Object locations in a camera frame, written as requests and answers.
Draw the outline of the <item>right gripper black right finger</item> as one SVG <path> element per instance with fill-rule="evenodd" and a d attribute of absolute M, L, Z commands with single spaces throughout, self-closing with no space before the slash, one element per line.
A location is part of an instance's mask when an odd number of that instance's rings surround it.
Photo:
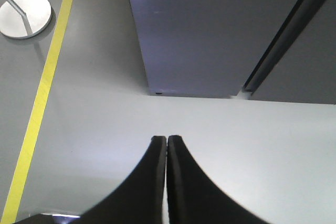
<path fill-rule="evenodd" d="M 169 223 L 266 223 L 211 181 L 179 135 L 167 142 L 167 201 Z"/>

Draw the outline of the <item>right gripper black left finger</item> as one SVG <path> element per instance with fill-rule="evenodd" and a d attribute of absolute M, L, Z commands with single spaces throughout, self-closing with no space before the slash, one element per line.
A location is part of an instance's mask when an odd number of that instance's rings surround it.
<path fill-rule="evenodd" d="M 162 223 L 166 137 L 154 136 L 131 174 L 79 223 Z"/>

